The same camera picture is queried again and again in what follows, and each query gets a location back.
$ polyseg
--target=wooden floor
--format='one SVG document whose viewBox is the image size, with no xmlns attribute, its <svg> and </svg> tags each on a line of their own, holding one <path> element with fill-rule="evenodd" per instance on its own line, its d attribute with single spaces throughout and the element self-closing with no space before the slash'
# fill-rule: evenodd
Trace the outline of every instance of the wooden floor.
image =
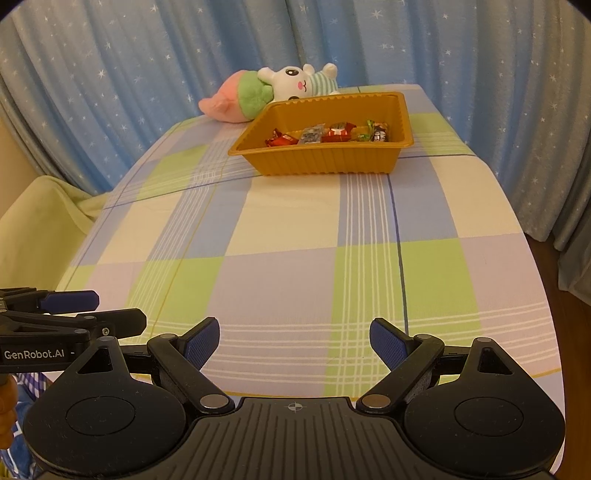
<svg viewBox="0 0 591 480">
<path fill-rule="evenodd" d="M 558 252 L 552 239 L 528 237 L 554 319 L 563 368 L 566 444 L 559 480 L 591 478 L 591 306 L 558 289 Z"/>
</svg>

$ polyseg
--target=black robotic gripper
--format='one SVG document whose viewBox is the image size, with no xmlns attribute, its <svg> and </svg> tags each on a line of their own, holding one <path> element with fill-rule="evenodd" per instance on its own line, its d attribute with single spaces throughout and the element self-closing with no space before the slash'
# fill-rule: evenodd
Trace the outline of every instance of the black robotic gripper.
<svg viewBox="0 0 591 480">
<path fill-rule="evenodd" d="M 0 374 L 65 369 L 23 425 L 42 480 L 553 478 L 564 418 L 492 339 L 445 346 L 378 318 L 369 339 L 390 373 L 355 406 L 340 397 L 236 406 L 200 372 L 219 343 L 215 318 L 120 346 L 145 329 L 141 311 L 41 315 L 88 312 L 98 297 L 19 289 L 25 300 L 15 300 L 16 291 L 0 290 Z M 449 374 L 459 378 L 440 385 Z"/>
</svg>

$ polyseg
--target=green plush hat brim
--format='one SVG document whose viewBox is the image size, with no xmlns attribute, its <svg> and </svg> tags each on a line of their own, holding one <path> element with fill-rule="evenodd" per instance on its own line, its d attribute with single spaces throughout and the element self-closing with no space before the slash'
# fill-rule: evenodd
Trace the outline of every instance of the green plush hat brim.
<svg viewBox="0 0 591 480">
<path fill-rule="evenodd" d="M 273 87 L 260 81 L 256 72 L 247 71 L 238 82 L 238 105 L 249 120 L 254 119 L 273 100 Z"/>
</svg>

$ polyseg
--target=tablecloth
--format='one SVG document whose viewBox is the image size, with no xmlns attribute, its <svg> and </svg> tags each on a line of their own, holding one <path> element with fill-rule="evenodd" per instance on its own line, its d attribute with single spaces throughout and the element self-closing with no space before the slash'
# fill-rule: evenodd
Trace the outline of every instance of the tablecloth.
<svg viewBox="0 0 591 480">
<path fill-rule="evenodd" d="M 60 288 L 141 308 L 127 343 L 216 317 L 202 371 L 233 395 L 358 397 L 387 373 L 368 339 L 383 317 L 494 338 L 564 411 L 543 285 L 494 174 L 421 87 L 358 90 L 405 95 L 415 145 L 390 175 L 262 177 L 227 155 L 246 125 L 188 119 L 112 192 Z"/>
</svg>

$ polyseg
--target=yellow plastic tray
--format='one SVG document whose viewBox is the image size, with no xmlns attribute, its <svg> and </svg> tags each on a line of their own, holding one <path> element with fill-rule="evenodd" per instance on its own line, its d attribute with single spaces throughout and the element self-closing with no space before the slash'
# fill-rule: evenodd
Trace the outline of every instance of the yellow plastic tray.
<svg viewBox="0 0 591 480">
<path fill-rule="evenodd" d="M 388 142 L 335 142 L 267 147 L 273 130 L 294 132 L 337 122 L 386 122 Z M 236 140 L 228 155 L 243 155 L 263 175 L 390 173 L 400 149 L 414 144 L 400 92 L 328 95 L 270 103 Z"/>
</svg>

